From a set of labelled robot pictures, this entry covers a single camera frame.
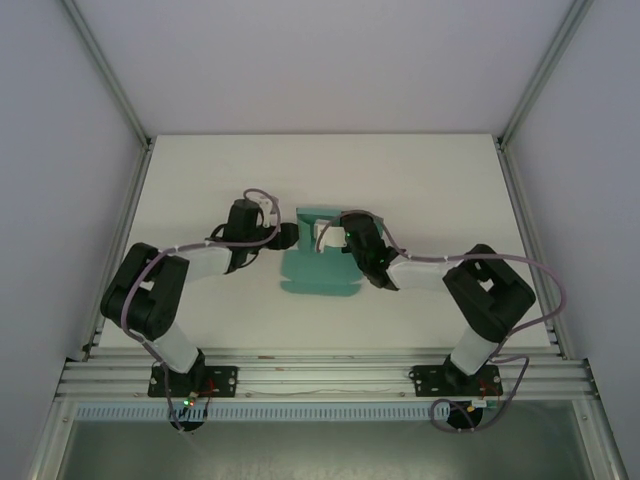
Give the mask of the shiny metal sheet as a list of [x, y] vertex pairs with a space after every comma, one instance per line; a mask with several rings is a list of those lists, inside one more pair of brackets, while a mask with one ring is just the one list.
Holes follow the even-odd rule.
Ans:
[[570, 417], [512, 413], [480, 434], [423, 422], [79, 422], [59, 480], [594, 480]]

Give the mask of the aluminium table side rail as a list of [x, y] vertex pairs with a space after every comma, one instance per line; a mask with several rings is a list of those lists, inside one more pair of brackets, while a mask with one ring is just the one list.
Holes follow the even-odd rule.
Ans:
[[[547, 264], [535, 230], [534, 219], [526, 198], [524, 186], [517, 171], [517, 165], [498, 139], [494, 140], [494, 144], [525, 254], [534, 261]], [[549, 314], [560, 305], [563, 299], [561, 289], [550, 274], [537, 267], [531, 268], [531, 275], [541, 311], [543, 314]], [[562, 313], [547, 319], [545, 326], [552, 339], [552, 344], [558, 350], [558, 354], [564, 360], [571, 359], [572, 346], [571, 342], [566, 340]]]
[[136, 160], [133, 176], [125, 192], [114, 236], [110, 243], [106, 264], [102, 270], [99, 280], [97, 295], [89, 313], [88, 326], [83, 334], [83, 344], [79, 353], [80, 360], [82, 362], [89, 359], [96, 337], [99, 335], [102, 325], [104, 324], [103, 316], [100, 313], [101, 300], [114, 275], [114, 272], [118, 268], [122, 256], [124, 255], [127, 239], [135, 217], [135, 211], [144, 186], [154, 146], [155, 138], [151, 138], [141, 149], [140, 155]]

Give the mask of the aluminium mounting rail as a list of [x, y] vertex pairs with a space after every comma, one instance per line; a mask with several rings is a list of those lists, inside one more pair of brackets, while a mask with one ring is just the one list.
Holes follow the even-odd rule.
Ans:
[[[441, 351], [365, 351], [299, 354], [207, 350], [212, 366], [238, 370], [239, 398], [377, 400], [410, 399], [414, 387], [410, 372], [418, 365], [440, 365]], [[597, 399], [600, 394], [591, 368], [584, 360], [569, 360], [555, 351], [530, 354], [525, 362], [518, 351], [500, 366], [504, 389], [515, 387], [519, 400]], [[65, 364], [57, 397], [76, 399], [134, 399], [146, 395], [152, 359], [132, 348], [97, 348], [86, 361]]]

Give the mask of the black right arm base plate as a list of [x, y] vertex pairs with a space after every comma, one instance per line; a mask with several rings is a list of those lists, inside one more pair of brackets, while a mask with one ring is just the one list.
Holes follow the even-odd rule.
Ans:
[[499, 369], [484, 365], [471, 376], [445, 365], [416, 365], [409, 372], [417, 397], [501, 396], [503, 387]]

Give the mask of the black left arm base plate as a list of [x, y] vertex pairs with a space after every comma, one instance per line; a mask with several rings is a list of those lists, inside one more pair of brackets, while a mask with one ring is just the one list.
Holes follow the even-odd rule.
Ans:
[[[151, 398], [164, 397], [165, 372], [160, 365], [153, 366], [147, 395]], [[180, 374], [169, 371], [169, 392], [172, 398], [188, 397], [192, 393], [199, 396], [233, 398], [236, 394], [238, 368], [235, 366], [205, 365], [199, 372]]]

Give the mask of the aluminium frame post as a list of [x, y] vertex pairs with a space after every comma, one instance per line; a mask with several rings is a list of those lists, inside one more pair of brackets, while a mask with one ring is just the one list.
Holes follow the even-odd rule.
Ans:
[[90, 61], [97, 70], [98, 76], [104, 87], [114, 101], [116, 108], [124, 118], [132, 134], [140, 145], [148, 149], [152, 140], [143, 127], [124, 87], [110, 65], [103, 49], [94, 35], [89, 23], [81, 12], [76, 0], [57, 0], [64, 13], [68, 17], [71, 27], [78, 36], [83, 48], [86, 50]]
[[594, 2], [595, 0], [571, 0], [567, 12], [529, 78], [504, 130], [497, 137], [498, 145], [502, 150], [511, 143], [525, 123]]

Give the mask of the aluminium lower frame bar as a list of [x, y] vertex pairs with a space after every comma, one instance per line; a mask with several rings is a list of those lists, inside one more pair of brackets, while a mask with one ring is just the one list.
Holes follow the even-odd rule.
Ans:
[[573, 408], [593, 478], [629, 480], [602, 403], [574, 400]]
[[71, 435], [77, 404], [54, 401], [38, 442], [27, 480], [56, 480]]

